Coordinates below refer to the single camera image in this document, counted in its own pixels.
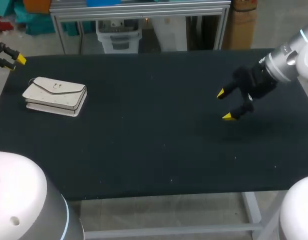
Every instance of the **blue box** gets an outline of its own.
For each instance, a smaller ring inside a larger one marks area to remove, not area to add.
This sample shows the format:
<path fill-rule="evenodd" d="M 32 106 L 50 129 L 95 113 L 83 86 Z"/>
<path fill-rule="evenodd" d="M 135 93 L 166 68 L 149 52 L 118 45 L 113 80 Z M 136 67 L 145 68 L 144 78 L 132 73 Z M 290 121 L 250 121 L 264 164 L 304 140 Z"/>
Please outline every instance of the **blue box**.
<path fill-rule="evenodd" d="M 86 0 L 88 7 L 101 7 L 120 4 L 120 0 Z"/>

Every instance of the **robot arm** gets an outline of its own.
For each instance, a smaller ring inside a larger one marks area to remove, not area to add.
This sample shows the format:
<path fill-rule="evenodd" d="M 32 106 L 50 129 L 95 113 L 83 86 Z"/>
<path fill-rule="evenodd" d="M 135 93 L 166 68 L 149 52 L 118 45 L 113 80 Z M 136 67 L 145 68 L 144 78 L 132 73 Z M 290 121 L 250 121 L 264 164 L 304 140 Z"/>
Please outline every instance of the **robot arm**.
<path fill-rule="evenodd" d="M 233 80 L 221 89 L 217 98 L 223 99 L 239 89 L 243 104 L 223 119 L 237 120 L 245 113 L 252 112 L 254 99 L 271 92 L 279 82 L 288 83 L 298 76 L 308 80 L 308 25 L 251 69 L 239 67 L 234 71 Z"/>
<path fill-rule="evenodd" d="M 12 50 L 11 48 L 7 47 L 6 44 L 4 44 L 3 42 L 0 42 L 0 53 L 6 53 L 7 55 L 11 56 L 13 60 L 16 60 L 17 62 L 21 63 L 22 65 L 25 65 L 26 63 L 26 59 L 24 58 L 24 56 L 16 51 L 16 50 Z M 0 58 L 0 67 L 2 68 L 8 68 L 10 70 L 15 70 L 15 65 L 12 64 L 11 62 L 8 62 L 6 59 L 4 58 Z"/>

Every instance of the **table leg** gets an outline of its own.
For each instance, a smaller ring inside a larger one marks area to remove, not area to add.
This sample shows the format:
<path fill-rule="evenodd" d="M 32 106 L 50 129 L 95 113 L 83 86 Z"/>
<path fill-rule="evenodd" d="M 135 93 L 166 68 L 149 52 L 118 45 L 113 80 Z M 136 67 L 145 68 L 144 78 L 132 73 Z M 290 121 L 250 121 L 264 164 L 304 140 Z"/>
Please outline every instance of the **table leg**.
<path fill-rule="evenodd" d="M 262 216 L 260 214 L 255 193 L 252 191 L 242 192 L 242 197 L 249 222 L 259 223 L 262 220 Z"/>
<path fill-rule="evenodd" d="M 59 29 L 59 26 L 60 27 L 62 27 L 62 26 L 61 26 L 61 24 L 58 24 L 58 20 L 57 20 L 57 17 L 55 15 L 51 14 L 51 18 L 52 18 L 52 21 L 53 21 L 53 24 L 54 24 L 56 35 L 57 35 L 57 37 L 60 41 L 60 44 L 62 46 L 63 52 L 64 52 L 64 54 L 66 54 L 65 46 L 64 46 L 64 38 L 60 34 L 60 31 L 63 31 L 63 29 L 62 28 L 61 28 L 61 30 Z"/>
<path fill-rule="evenodd" d="M 224 8 L 218 20 L 214 50 L 219 50 L 222 48 L 227 16 L 228 16 L 228 8 Z"/>
<path fill-rule="evenodd" d="M 79 33 L 79 49 L 78 49 L 78 54 L 82 54 L 83 52 L 83 47 L 84 47 L 84 26 L 81 21 L 77 22 L 77 27 L 78 27 L 78 33 Z"/>
<path fill-rule="evenodd" d="M 275 228 L 278 226 L 279 209 L 286 192 L 287 191 L 279 191 L 277 193 L 272 204 L 262 215 L 260 223 L 263 226 L 263 229 L 252 232 L 253 240 L 268 240 L 269 236 L 274 232 Z"/>
<path fill-rule="evenodd" d="M 220 40 L 219 40 L 219 48 L 218 49 L 222 49 L 222 45 L 223 45 L 223 39 L 224 39 L 224 34 L 225 34 L 225 30 L 226 30 L 226 24 L 227 24 L 227 17 L 228 17 L 228 12 L 229 12 L 229 8 L 224 8 L 223 9 L 224 12 L 224 21 L 223 21 L 223 25 L 222 25 L 222 31 L 220 34 Z"/>

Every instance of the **cardboard box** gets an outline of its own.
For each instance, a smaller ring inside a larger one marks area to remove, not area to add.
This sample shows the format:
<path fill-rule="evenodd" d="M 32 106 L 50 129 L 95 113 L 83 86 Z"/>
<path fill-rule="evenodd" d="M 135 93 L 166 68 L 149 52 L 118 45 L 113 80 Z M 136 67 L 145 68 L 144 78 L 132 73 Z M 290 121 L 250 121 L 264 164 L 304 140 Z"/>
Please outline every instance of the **cardboard box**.
<path fill-rule="evenodd" d="M 255 10 L 257 0 L 232 0 L 232 7 L 237 12 Z"/>
<path fill-rule="evenodd" d="M 222 49 L 249 49 L 252 45 L 256 10 L 229 12 Z"/>

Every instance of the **teal box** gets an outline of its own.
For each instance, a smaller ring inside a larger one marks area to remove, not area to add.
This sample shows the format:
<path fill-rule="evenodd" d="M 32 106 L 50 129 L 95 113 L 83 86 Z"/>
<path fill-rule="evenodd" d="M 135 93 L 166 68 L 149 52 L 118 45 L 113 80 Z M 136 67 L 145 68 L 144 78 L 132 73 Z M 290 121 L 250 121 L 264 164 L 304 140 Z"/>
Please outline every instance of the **teal box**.
<path fill-rule="evenodd" d="M 0 16 L 10 15 L 13 11 L 13 0 L 0 0 Z"/>

